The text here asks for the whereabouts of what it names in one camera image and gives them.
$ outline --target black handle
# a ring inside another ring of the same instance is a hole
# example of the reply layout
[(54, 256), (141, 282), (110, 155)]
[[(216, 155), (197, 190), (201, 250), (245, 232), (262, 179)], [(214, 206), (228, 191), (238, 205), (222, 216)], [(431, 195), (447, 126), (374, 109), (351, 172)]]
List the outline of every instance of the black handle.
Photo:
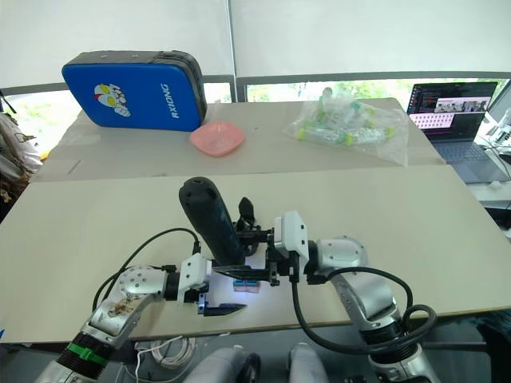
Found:
[(57, 363), (95, 381), (114, 351), (113, 346), (80, 332), (62, 351)]
[(205, 177), (187, 180), (179, 190), (179, 201), (220, 266), (245, 264), (244, 250), (229, 212), (211, 180)]

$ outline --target white table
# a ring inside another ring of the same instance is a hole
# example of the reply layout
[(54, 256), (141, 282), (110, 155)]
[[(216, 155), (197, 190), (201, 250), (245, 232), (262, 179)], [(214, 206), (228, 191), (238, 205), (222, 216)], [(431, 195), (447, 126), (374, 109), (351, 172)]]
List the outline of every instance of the white table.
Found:
[[(351, 235), (372, 266), (404, 278), (416, 302), (440, 314), (509, 307), (511, 246), (452, 168), (441, 165), (342, 171), (213, 176), (235, 215), (242, 196), (263, 227), (298, 210), (311, 239)], [(88, 317), (93, 295), (144, 240), (165, 228), (190, 227), (177, 192), (183, 176), (36, 182), (0, 225), (0, 342), (68, 341)], [(180, 263), (191, 251), (185, 234), (167, 235), (137, 259)], [(252, 261), (262, 266), (261, 255)], [(213, 281), (213, 304), (246, 303), (221, 318), (194, 305), (149, 307), (134, 337), (206, 334), (295, 326), (291, 292), (263, 284), (259, 294), (234, 293)], [(310, 323), (346, 322), (330, 285), (299, 286)], [(396, 289), (403, 304), (403, 293)]]
[[(497, 155), (491, 150), (487, 150), (486, 153), (502, 171), (505, 172), (507, 168), (508, 172), (511, 173), (511, 165), (499, 161)], [(468, 187), (473, 196), (481, 202), (503, 202), (506, 205), (511, 200), (511, 181), (495, 181), (492, 184), (471, 184)]]
[[(364, 100), (400, 109), (394, 98)], [(193, 174), (248, 174), (397, 166), (377, 157), (293, 140), (282, 133), (299, 115), (302, 102), (213, 104), (206, 121), (225, 120), (241, 128), (245, 142), (213, 158), (195, 148), (188, 132), (102, 128), (84, 113), (51, 152), (35, 181), (96, 180)], [(410, 121), (409, 165), (445, 161)]]

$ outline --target gray floor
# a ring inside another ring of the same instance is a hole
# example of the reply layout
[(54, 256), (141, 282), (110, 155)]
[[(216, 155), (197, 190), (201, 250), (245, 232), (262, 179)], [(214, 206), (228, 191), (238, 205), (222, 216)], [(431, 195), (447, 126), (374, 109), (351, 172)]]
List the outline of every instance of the gray floor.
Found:
[[(349, 326), (328, 327), (316, 331), (333, 342), (357, 342), (358, 335)], [(481, 337), (469, 323), (454, 323), (438, 327), (428, 337), (428, 341), (444, 342), (476, 342)], [(331, 382), (340, 382), (343, 378), (362, 374), (368, 383), (378, 380), (370, 370), (365, 357), (341, 355), (322, 349), (311, 343), (302, 330), (268, 331), (263, 333), (228, 335), (224, 337), (204, 337), (197, 342), (194, 363), (208, 356), (211, 352), (222, 347), (241, 345), (248, 353), (258, 353), (262, 360), (260, 381), (277, 383), (287, 381), (287, 355), (298, 342), (307, 342), (321, 357)], [(438, 351), (429, 350), (428, 356), (438, 377), (449, 383), (484, 383), (489, 382), (489, 357), (485, 353)], [(0, 382), (1, 383), (31, 383), (55, 359), (51, 353), (21, 350), (7, 353), (6, 347), (0, 347)], [(121, 365), (111, 363), (101, 375), (98, 383), (114, 383)], [(175, 375), (160, 367), (147, 356), (141, 365), (139, 377), (151, 378), (154, 381), (168, 380)], [(135, 380), (125, 373), (117, 383), (131, 383)]]

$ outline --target laptop keyboard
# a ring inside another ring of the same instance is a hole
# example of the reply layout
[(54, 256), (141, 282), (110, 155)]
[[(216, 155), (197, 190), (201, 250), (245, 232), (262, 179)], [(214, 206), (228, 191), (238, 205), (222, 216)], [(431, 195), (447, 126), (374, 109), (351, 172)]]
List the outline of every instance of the laptop keyboard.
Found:
[(488, 156), (474, 142), (436, 144), (434, 148), (447, 162), (488, 159)]
[(454, 119), (454, 113), (410, 114), (410, 119), (420, 129), (448, 128)]

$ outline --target laptop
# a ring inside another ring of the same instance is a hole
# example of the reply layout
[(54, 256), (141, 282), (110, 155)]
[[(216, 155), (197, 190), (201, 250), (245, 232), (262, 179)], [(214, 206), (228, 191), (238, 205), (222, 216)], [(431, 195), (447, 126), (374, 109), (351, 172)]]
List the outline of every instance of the laptop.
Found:
[(507, 181), (473, 142), (497, 82), (415, 84), (407, 113), (467, 184)]

